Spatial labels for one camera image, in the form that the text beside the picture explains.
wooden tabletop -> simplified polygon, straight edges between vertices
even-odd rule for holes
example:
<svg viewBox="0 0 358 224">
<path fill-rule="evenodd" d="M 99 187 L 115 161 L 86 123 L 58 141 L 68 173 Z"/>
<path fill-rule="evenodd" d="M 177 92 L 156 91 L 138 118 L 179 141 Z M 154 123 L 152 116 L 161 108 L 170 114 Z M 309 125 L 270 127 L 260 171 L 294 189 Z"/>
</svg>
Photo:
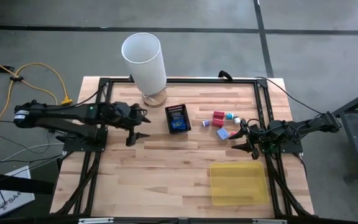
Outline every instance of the wooden tabletop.
<svg viewBox="0 0 358 224">
<path fill-rule="evenodd" d="M 78 101 L 97 90 L 99 78 L 84 77 Z M 285 88 L 281 78 L 272 80 Z M 201 121 L 211 120 L 215 110 L 233 112 L 244 119 L 257 118 L 254 87 L 250 84 L 227 83 L 172 83 L 167 87 L 165 105 L 148 108 L 133 83 L 114 84 L 112 102 L 123 101 L 128 105 L 139 103 L 148 109 L 147 117 L 151 123 L 143 123 L 135 131 L 151 137 L 138 140 L 135 146 L 125 147 L 127 132 L 109 127 L 108 143 L 102 153 L 98 172 L 92 216 L 273 217 L 271 200 L 264 205 L 244 206 L 214 206 L 211 200 L 209 165 L 215 162 L 251 161 L 252 158 L 244 151 L 230 148 L 235 143 L 244 143 L 245 139 L 220 141 L 216 135 L 217 128 L 203 128 Z M 292 120 L 286 94 L 271 83 L 269 92 L 275 119 Z M 164 107 L 178 104 L 186 104 L 191 131 L 171 135 Z M 239 126 L 232 121 L 225 121 L 224 127 L 229 132 L 239 130 Z M 83 156 L 83 152 L 74 152 L 63 161 L 51 212 L 61 208 L 76 189 Z M 265 166 L 262 154 L 259 161 Z M 289 189 L 302 206 L 313 213 L 301 162 L 294 155 L 284 154 L 283 164 Z M 278 197 L 283 210 L 281 191 L 278 191 Z"/>
</svg>

transparent yellow container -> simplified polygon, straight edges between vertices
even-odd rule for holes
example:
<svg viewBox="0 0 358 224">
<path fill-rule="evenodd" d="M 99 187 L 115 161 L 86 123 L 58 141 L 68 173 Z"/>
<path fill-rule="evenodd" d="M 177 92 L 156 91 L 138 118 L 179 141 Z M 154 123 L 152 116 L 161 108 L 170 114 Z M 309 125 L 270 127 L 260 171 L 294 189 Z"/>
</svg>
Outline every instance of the transparent yellow container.
<svg viewBox="0 0 358 224">
<path fill-rule="evenodd" d="M 214 205 L 256 205 L 269 202 L 261 162 L 215 163 L 209 167 Z"/>
</svg>

white cylinder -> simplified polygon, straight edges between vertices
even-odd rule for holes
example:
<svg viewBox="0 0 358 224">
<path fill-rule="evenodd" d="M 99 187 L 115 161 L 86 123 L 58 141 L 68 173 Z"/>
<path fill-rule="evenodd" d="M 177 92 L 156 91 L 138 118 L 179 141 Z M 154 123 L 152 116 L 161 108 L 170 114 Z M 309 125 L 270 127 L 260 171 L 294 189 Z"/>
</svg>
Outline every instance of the white cylinder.
<svg viewBox="0 0 358 224">
<path fill-rule="evenodd" d="M 128 37 L 121 47 L 137 88 L 145 95 L 158 93 L 165 88 L 165 74 L 161 44 L 158 38 L 148 33 Z"/>
</svg>

black line on floor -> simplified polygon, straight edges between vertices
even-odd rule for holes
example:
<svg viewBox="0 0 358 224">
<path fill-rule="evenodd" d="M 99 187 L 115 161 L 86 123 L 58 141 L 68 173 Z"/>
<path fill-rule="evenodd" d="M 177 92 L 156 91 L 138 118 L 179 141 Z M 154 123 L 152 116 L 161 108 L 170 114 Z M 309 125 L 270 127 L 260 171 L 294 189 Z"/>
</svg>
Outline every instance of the black line on floor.
<svg viewBox="0 0 358 224">
<path fill-rule="evenodd" d="M 287 35 L 358 35 L 358 30 L 286 30 L 265 29 L 266 34 Z"/>
<path fill-rule="evenodd" d="M 21 26 L 0 25 L 0 30 L 65 31 L 65 32 L 188 32 L 257 34 L 258 29 L 235 28 L 157 28 L 157 27 L 73 27 L 73 26 Z"/>
<path fill-rule="evenodd" d="M 262 19 L 262 13 L 260 11 L 260 5 L 258 0 L 254 0 L 254 6 L 256 20 L 258 22 L 260 44 L 262 45 L 262 54 L 264 56 L 267 78 L 274 78 L 272 63 L 270 61 L 269 48 L 267 47 L 264 21 Z"/>
</svg>

gray concrete floor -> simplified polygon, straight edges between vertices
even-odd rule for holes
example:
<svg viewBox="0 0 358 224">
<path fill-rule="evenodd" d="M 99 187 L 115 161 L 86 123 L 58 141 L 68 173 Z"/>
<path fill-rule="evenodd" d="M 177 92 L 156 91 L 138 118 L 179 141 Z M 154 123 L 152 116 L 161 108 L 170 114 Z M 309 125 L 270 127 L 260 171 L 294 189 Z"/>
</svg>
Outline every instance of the gray concrete floor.
<svg viewBox="0 0 358 224">
<path fill-rule="evenodd" d="M 260 0 L 260 6 L 266 29 L 358 30 L 356 0 Z M 252 0 L 0 0 L 0 24 L 258 28 Z M 76 99 L 85 75 L 129 74 L 120 53 L 129 35 L 0 31 L 0 63 L 16 68 L 25 63 L 46 63 L 60 72 L 70 96 Z M 161 40 L 169 76 L 215 77 L 225 70 L 234 77 L 266 77 L 258 34 L 155 35 Z M 332 111 L 358 96 L 358 35 L 267 35 L 267 43 L 275 77 L 284 78 L 287 90 L 304 103 Z M 62 100 L 60 83 L 50 71 L 32 67 L 22 74 L 28 82 L 53 91 Z M 0 111 L 8 85 L 8 76 L 0 74 Z M 33 99 L 53 103 L 48 95 L 16 84 L 3 119 L 11 120 L 15 105 Z M 290 104 L 294 120 L 314 116 L 301 105 Z M 0 123 L 0 134 L 27 147 L 47 143 L 44 129 L 18 129 Z M 52 134 L 49 138 L 57 142 Z M 358 171 L 356 155 L 349 149 L 344 131 L 309 134 L 303 148 L 316 214 L 358 220 L 358 182 L 345 184 L 342 180 L 343 175 Z M 0 160 L 21 149 L 0 139 Z M 24 152 L 16 159 L 50 157 L 61 151 L 62 147 L 51 146 L 45 154 Z M 0 173 L 21 165 L 1 164 Z"/>
</svg>

